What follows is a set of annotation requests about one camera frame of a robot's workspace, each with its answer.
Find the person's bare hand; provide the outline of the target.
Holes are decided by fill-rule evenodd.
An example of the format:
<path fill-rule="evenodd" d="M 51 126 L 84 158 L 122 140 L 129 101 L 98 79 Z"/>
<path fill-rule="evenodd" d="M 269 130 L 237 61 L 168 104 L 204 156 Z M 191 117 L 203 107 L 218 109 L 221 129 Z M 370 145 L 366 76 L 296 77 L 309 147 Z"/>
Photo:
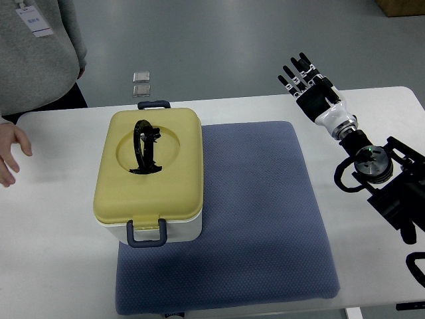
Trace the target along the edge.
<path fill-rule="evenodd" d="M 26 133 L 15 124 L 1 124 L 1 185 L 6 188 L 15 184 L 14 173 L 21 170 L 12 154 L 12 145 L 15 144 L 20 146 L 26 156 L 32 156 L 31 142 Z"/>

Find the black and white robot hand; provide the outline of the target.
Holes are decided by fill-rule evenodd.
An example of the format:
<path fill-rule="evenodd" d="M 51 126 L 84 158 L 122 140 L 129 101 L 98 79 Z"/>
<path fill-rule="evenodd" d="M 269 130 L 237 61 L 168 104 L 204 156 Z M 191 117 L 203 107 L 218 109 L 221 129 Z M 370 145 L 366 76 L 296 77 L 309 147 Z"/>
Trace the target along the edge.
<path fill-rule="evenodd" d="M 354 115 L 348 113 L 347 103 L 333 83 L 315 67 L 304 53 L 290 59 L 297 70 L 284 65 L 285 76 L 278 80 L 294 97 L 303 113 L 316 125 L 326 128 L 335 140 L 343 140 L 358 128 Z"/>

